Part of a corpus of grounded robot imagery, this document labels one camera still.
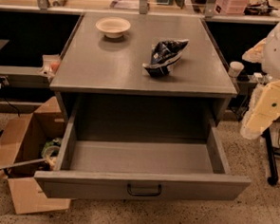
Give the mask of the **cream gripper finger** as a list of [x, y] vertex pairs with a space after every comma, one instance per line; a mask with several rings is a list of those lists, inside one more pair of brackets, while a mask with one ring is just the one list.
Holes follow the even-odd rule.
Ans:
[[242, 55], [243, 61], [250, 63], [262, 63], [263, 59], [263, 48], [266, 44], [266, 39], [262, 39], [260, 42], [256, 43], [248, 51]]

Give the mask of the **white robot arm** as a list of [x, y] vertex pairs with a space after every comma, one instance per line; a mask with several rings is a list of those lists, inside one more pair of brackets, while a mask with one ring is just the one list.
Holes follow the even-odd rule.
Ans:
[[280, 116], [280, 22], [267, 37], [242, 55], [243, 61], [259, 63], [272, 80], [257, 86], [244, 115], [240, 134], [254, 140], [265, 132]]

